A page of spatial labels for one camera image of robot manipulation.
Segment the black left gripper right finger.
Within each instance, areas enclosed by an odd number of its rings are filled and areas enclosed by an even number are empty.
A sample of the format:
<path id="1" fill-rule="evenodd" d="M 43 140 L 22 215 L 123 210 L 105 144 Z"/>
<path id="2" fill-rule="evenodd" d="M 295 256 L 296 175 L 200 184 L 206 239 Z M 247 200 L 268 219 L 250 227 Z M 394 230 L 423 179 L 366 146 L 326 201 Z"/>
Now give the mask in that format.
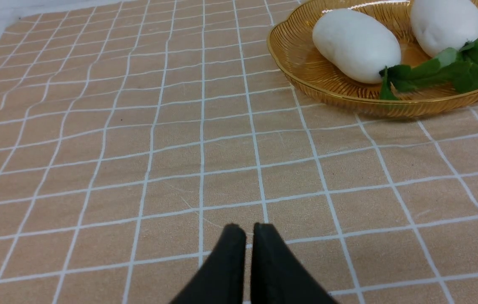
<path id="1" fill-rule="evenodd" d="M 254 224 L 250 299 L 253 304 L 337 304 L 269 223 Z"/>

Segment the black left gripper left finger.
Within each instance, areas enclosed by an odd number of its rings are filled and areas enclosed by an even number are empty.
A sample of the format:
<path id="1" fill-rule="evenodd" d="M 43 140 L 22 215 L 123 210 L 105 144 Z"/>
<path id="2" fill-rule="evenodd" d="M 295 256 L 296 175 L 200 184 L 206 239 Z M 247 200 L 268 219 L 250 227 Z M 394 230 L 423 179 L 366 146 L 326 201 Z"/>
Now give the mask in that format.
<path id="1" fill-rule="evenodd" d="M 245 231 L 234 223 L 225 225 L 211 254 L 171 303 L 241 304 L 245 252 Z"/>

